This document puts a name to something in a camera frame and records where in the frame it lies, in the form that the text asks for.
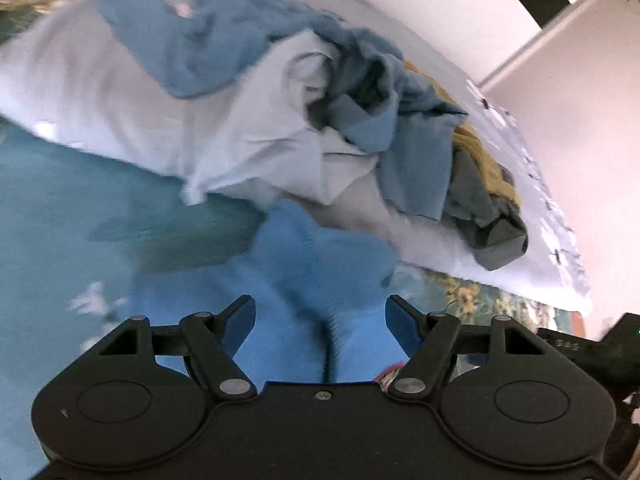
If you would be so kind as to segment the light blue shirt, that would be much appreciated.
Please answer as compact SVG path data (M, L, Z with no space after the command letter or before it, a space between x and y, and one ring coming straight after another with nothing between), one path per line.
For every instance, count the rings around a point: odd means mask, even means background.
M186 202L252 184L329 205L369 175L399 211L442 216L464 111L372 30L292 0L98 6L168 94L221 104L186 175Z

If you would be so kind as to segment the white pale blue garment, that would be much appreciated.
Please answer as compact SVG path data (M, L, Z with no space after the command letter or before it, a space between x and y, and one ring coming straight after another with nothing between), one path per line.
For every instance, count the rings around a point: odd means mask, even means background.
M280 194L329 205L378 162L308 107L326 93L337 50L305 29L273 44L240 79L196 104L182 198L218 192L268 203Z

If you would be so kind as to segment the blue fleece garment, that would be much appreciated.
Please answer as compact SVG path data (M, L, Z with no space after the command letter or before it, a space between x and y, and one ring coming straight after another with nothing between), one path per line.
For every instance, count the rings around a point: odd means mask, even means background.
M292 200L277 200L250 248L218 266L142 274L129 300L157 325L219 314L251 296L256 323L234 357L265 382L370 382L406 362L386 327L395 249L379 238L319 226Z

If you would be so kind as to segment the grey green garment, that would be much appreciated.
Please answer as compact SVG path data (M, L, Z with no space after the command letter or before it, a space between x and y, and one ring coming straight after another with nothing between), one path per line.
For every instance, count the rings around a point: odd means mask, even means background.
M442 215L454 222L476 262L486 270L498 270L523 257L528 248L528 232L520 207L513 200L487 191L480 170L467 151L454 148L452 154Z

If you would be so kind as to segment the teal floral bed sheet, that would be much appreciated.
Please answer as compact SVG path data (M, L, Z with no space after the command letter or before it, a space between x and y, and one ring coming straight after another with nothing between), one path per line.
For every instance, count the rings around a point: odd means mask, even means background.
M394 40L468 111L485 148L516 179L529 221L526 256L495 275L400 266L399 291L418 307L470 322L508 312L528 326L580 335L584 274L572 232L524 136L504 110L480 102L468 76L368 0L300 0ZM46 463L30 423L39 389L124 308L143 271L224 261L247 248L262 215L222 196L187 207L174 179L86 155L1 126L1 474L27 479Z

